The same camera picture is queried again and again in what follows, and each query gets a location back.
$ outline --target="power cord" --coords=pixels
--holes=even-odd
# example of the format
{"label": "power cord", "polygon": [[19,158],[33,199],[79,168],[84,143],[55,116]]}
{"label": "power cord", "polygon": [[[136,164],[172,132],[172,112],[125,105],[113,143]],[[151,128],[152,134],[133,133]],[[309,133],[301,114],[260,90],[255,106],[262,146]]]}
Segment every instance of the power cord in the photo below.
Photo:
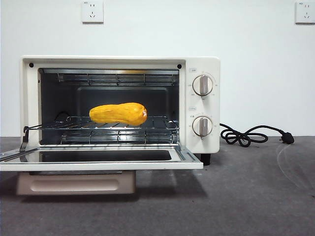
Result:
{"label": "power cord", "polygon": [[[292,144],[294,143],[294,138],[291,133],[289,132],[284,132],[283,130],[268,126],[268,125],[259,125],[255,126],[245,133],[241,133],[235,129],[232,129],[230,126],[227,126],[226,124],[220,123],[220,126],[225,127],[226,129],[221,132],[221,137],[230,145],[236,143],[240,144],[241,147],[248,148],[251,143],[264,143],[268,141],[268,136],[262,133],[252,133],[252,131],[259,129],[259,128],[266,128],[266,129],[272,129],[275,131],[278,131],[282,136],[281,136],[281,141],[283,141],[286,144]],[[260,136],[263,139],[258,140],[258,139],[253,139],[250,136]]]}

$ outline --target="open oven door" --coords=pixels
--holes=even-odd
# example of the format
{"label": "open oven door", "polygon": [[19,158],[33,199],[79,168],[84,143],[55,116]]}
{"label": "open oven door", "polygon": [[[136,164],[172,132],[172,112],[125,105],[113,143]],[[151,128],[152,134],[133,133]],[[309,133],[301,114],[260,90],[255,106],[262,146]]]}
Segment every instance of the open oven door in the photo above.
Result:
{"label": "open oven door", "polygon": [[41,147],[4,152],[1,171],[125,171],[202,169],[203,163],[179,146]]}

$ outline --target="timer dial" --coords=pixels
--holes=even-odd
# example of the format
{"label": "timer dial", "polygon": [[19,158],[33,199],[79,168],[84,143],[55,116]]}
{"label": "timer dial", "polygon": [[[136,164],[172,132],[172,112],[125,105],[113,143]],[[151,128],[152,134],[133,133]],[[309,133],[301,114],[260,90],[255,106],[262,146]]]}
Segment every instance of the timer dial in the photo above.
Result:
{"label": "timer dial", "polygon": [[192,82],[192,89],[200,96],[206,96],[212,91],[212,80],[207,75],[200,75]]}
{"label": "timer dial", "polygon": [[205,137],[212,131],[212,122],[207,117],[197,117],[192,122],[192,129],[196,135]]}

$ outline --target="electrical socket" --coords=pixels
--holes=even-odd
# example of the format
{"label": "electrical socket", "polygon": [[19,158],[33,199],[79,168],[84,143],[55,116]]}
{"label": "electrical socket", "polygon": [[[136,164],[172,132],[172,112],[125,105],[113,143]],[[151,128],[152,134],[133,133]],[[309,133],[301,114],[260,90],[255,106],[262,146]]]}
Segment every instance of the electrical socket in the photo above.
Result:
{"label": "electrical socket", "polygon": [[299,1],[295,3],[295,23],[315,24],[315,1]]}
{"label": "electrical socket", "polygon": [[83,23],[104,23],[103,1],[84,1],[81,5]]}

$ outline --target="control knob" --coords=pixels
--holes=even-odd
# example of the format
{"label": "control knob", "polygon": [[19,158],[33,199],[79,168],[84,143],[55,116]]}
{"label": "control knob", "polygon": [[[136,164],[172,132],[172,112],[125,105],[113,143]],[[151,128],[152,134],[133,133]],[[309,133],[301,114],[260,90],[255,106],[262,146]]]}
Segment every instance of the control knob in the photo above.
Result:
{"label": "control knob", "polygon": [[196,135],[205,137],[212,131],[212,122],[207,117],[197,117],[192,122],[192,129]]}
{"label": "control knob", "polygon": [[200,96],[206,96],[212,91],[212,80],[207,75],[200,75],[192,82],[192,89]]}

